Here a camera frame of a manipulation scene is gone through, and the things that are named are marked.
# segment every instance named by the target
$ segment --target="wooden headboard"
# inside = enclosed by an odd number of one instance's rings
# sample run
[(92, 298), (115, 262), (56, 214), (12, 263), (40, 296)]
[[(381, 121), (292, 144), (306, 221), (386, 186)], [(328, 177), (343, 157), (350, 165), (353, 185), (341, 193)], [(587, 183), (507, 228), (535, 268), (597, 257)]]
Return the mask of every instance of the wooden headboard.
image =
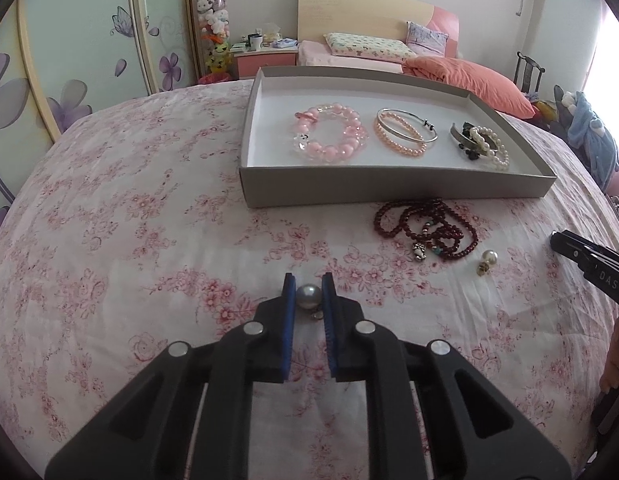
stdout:
[(446, 57), (456, 57), (459, 19), (418, 0), (299, 0), (299, 41), (321, 41), (328, 32), (405, 41), (407, 22), (449, 34)]

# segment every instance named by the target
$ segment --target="nightstand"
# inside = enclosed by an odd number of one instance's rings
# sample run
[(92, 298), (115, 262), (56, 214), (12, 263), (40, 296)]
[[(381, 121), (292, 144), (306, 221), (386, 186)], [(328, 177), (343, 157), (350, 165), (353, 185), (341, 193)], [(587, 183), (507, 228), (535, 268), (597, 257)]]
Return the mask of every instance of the nightstand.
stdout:
[(298, 51), (299, 49), (296, 46), (288, 48), (264, 46), (261, 50), (234, 52), (238, 78), (253, 79), (262, 66), (294, 66), (296, 65)]

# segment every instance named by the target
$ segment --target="pink mattress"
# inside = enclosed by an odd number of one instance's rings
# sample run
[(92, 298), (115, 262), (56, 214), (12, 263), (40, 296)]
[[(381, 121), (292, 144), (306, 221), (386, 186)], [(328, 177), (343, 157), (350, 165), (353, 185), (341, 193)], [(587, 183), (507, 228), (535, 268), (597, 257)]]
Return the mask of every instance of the pink mattress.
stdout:
[(317, 41), (301, 41), (299, 44), (299, 65), (304, 66), (344, 66), (347, 68), (366, 68), (367, 70), (380, 70), (381, 72), (403, 73), (400, 63), (389, 61), (376, 61), (362, 59), (360, 57), (332, 56), (332, 52), (326, 43)]
[[(581, 465), (619, 308), (547, 237), (568, 228), (619, 250), (619, 223), (568, 147), (507, 118), (556, 183), (535, 200), (447, 201), (480, 244), (416, 263), (405, 237), (374, 232), (378, 204), (246, 207), (237, 160), (251, 84), (77, 121), (16, 197), (0, 231), (0, 422), (18, 450), (42, 473), (168, 342), (218, 340), (280, 293), (285, 272), (320, 283), (331, 271), (399, 338), (450, 341)], [(499, 264), (479, 278), (486, 249)], [(331, 380), (322, 323), (297, 320), (290, 380), (254, 388), (250, 478), (368, 478), (365, 386)]]

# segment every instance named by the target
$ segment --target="sliding wardrobe door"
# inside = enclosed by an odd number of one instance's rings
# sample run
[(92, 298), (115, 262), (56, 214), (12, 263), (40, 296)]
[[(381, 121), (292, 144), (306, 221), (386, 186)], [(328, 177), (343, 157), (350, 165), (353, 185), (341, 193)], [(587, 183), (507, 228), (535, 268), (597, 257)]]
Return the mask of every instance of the sliding wardrobe door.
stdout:
[(187, 0), (139, 0), (152, 71), (162, 91), (196, 83)]
[(51, 145), (30, 92), (12, 5), (0, 22), (0, 207), (12, 203)]
[(148, 95), (130, 12), (129, 0), (19, 0), (30, 78), (61, 134), (85, 115)]

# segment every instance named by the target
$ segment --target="blue clothing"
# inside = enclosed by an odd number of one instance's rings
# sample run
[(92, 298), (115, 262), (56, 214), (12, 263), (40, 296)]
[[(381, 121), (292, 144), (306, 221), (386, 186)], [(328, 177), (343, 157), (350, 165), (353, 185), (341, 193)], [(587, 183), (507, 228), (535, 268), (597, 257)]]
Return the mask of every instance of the blue clothing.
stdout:
[(567, 143), (576, 149), (585, 147), (591, 166), (590, 173), (598, 187), (605, 192), (612, 174), (619, 170), (619, 150), (607, 128), (602, 137), (592, 129), (601, 124), (585, 94), (576, 92), (576, 112), (567, 131)]

